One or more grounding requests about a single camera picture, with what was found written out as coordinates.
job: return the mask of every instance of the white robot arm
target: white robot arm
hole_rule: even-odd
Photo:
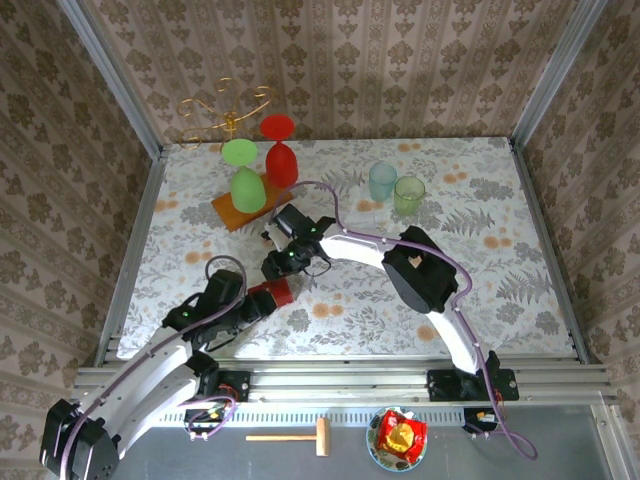
[[[409,227],[403,235],[437,249],[417,227]],[[262,267],[269,280],[303,271],[313,256],[327,262],[351,260],[385,270],[402,300],[426,314],[449,349],[453,364],[470,374],[480,370],[475,344],[456,318],[449,301],[458,287],[455,269],[444,261],[418,250],[374,240],[374,235],[371,240],[354,238],[344,233],[332,219],[323,217],[316,224],[292,205],[284,207],[274,217],[274,222],[267,224],[265,237],[270,238],[277,249],[269,254]]]
[[[463,397],[482,391],[486,394],[486,382],[479,371],[482,368],[486,372],[487,368],[481,358],[488,359],[487,365],[491,362],[492,376],[498,372],[499,361],[494,352],[485,355],[470,326],[458,320],[452,302],[458,290],[456,269],[433,254],[440,250],[424,231],[409,227],[400,235],[400,243],[424,246],[432,253],[398,242],[391,244],[375,235],[354,238],[334,219],[323,217],[316,223],[292,205],[285,206],[273,220],[263,234],[276,246],[262,264],[267,282],[249,289],[243,301],[229,310],[232,300],[241,295],[244,281],[238,274],[218,270],[209,278],[204,292],[169,312],[149,343],[108,383],[79,404],[60,400],[49,410],[40,455],[43,465],[67,480],[109,478],[131,445],[166,409],[194,397],[216,394],[221,373],[218,364],[199,350],[218,333],[237,334],[293,301],[285,277],[306,271],[314,257],[326,262],[351,260],[384,270],[402,300],[429,318],[458,369],[454,373],[427,372],[427,378],[430,373],[439,372],[439,378],[444,380],[427,381],[433,401],[438,401],[438,391],[449,397],[460,391]],[[219,311],[215,322],[189,328],[197,326],[194,322],[208,322],[202,319]],[[432,390],[432,384],[453,385],[453,393],[444,391],[446,388]],[[63,453],[65,448],[69,455]],[[65,472],[61,471],[63,463]]]

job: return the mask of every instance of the aluminum frame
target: aluminum frame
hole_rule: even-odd
[[[426,372],[452,368],[450,360],[388,359],[352,361],[226,360],[220,368],[253,372],[249,403],[273,408],[407,406],[489,406],[489,402],[429,400]],[[616,401],[603,365],[575,359],[503,356],[504,368],[516,374],[517,406],[609,405]],[[125,362],[81,368],[72,398],[79,400],[107,381]]]
[[[133,288],[135,287],[138,269],[142,261],[144,245],[147,241],[147,235],[151,225],[151,218],[153,217],[158,193],[164,180],[166,158],[169,155],[169,151],[170,149],[163,149],[158,161],[151,165],[142,199],[140,200],[138,213],[136,214],[136,220],[131,229],[127,251],[122,260],[120,275],[118,275],[116,288],[113,292],[109,310],[107,311],[102,334],[100,335],[98,349],[93,362],[93,365],[96,367],[100,367],[104,363],[112,336],[115,335],[116,332],[118,334],[121,332],[124,321],[127,318]]]
[[[526,145],[533,135],[607,3],[607,0],[578,3],[511,135],[517,145]]]
[[[156,161],[160,158],[162,150],[160,139],[147,120],[145,109],[140,104],[136,93],[128,85],[125,75],[122,74],[117,66],[118,63],[109,53],[100,29],[82,5],[83,2],[78,0],[59,0],[58,3],[71,21],[73,28],[78,33],[96,67],[100,70],[120,108],[129,119],[144,148],[151,159]]]
[[[640,478],[638,460],[627,427],[622,421],[620,407],[593,405],[591,411],[612,477],[616,480]]]
[[[544,254],[547,267],[549,268],[551,282],[553,283],[553,288],[556,292],[556,296],[558,297],[560,308],[562,308],[565,315],[565,323],[569,329],[576,354],[581,362],[589,363],[589,352],[586,344],[584,343],[578,319],[573,311],[567,286],[562,278],[558,258],[555,256],[553,251],[551,237],[547,230],[544,216],[542,215],[542,209],[540,208],[540,203],[538,202],[538,197],[536,196],[533,182],[529,175],[529,170],[527,169],[524,156],[522,155],[522,149],[514,140],[509,141],[509,146],[511,147],[513,161],[516,165],[516,169],[518,170],[518,176],[520,177],[520,185],[522,185],[524,196],[527,200],[527,204],[529,205],[533,224],[536,228],[536,232],[538,233],[538,237],[540,238],[540,245],[542,246],[542,253]]]

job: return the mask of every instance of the floral tablecloth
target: floral tablecloth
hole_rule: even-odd
[[[465,265],[475,288],[464,309],[498,353],[573,355],[506,139],[288,144],[297,155],[300,180],[322,180],[336,189],[348,226],[392,236],[417,225]],[[264,171],[272,145],[258,143],[252,168]],[[380,160],[394,164],[399,175],[424,181],[427,194],[414,216],[397,216],[392,200],[370,201],[367,172]],[[173,147],[119,357],[133,356],[170,308],[204,289],[204,265],[211,256],[234,255],[247,268],[250,285],[264,281],[260,266],[273,248],[260,237],[266,217],[229,233],[211,207],[213,198],[229,190],[234,171],[222,161],[218,144],[192,151]],[[331,197],[324,191],[300,187],[293,193],[292,203],[305,215],[333,215]],[[298,292],[293,304],[255,324],[216,356],[448,355],[427,318],[402,303],[383,271],[336,261],[320,277],[300,275],[291,283]]]

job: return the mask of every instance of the blue plate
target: blue plate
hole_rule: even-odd
[[[365,440],[367,442],[367,450],[369,450],[369,455],[371,455],[371,458],[373,458],[373,460],[385,470],[389,470],[390,472],[395,473],[408,472],[409,470],[413,470],[414,468],[416,468],[424,458],[424,454],[427,453],[427,439],[424,439],[424,447],[422,448],[422,452],[420,452],[418,459],[414,463],[406,462],[401,458],[392,455],[386,450],[378,450],[378,431],[380,423],[382,422],[382,418],[384,417],[384,415],[390,410],[396,413],[400,413],[406,418],[417,418],[417,415],[415,413],[404,407],[388,407],[379,410],[373,416],[373,418],[369,422],[369,426],[367,427],[367,433],[365,436]]]

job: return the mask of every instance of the toy hammer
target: toy hammer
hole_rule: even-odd
[[[316,455],[329,456],[329,419],[319,418],[315,435],[247,435],[247,442],[295,442],[298,440],[315,440]]]

